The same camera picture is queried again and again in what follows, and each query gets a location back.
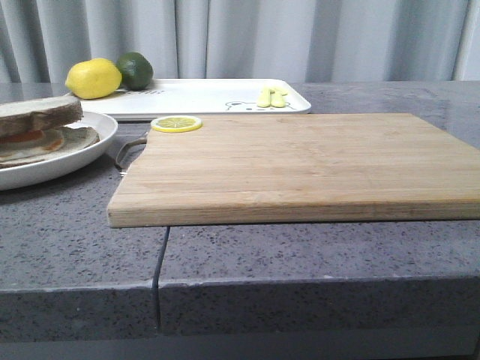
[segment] bamboo cutting board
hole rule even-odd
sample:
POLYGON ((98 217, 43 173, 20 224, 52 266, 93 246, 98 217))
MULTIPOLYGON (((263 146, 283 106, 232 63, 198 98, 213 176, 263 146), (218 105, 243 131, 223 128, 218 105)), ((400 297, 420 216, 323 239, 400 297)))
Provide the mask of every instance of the bamboo cutting board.
POLYGON ((150 132, 110 226, 480 218, 480 151, 413 115, 201 118, 150 132))

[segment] lime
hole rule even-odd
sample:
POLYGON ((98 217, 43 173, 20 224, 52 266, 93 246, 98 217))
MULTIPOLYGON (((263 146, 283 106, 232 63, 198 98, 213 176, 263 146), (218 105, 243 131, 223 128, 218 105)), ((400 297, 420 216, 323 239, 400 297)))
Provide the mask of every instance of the lime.
POLYGON ((202 127, 202 119, 196 116, 174 115, 156 118, 151 121, 151 128, 164 133, 184 133, 202 127))
POLYGON ((153 78, 153 68, 139 52, 127 52, 116 62, 121 72, 121 83, 129 90, 143 90, 153 78))
POLYGON ((112 61, 93 58, 72 66, 65 86, 79 98, 96 99, 112 94, 121 81, 122 74, 112 61))

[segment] curtain fold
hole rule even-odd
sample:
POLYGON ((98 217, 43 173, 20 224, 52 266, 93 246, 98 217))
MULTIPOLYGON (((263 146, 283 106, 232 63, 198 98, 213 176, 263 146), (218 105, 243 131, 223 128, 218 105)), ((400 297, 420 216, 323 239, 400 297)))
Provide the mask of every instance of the curtain fold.
POLYGON ((63 83, 77 62, 129 51, 157 78, 451 80, 468 4, 0 0, 0 82, 63 83))

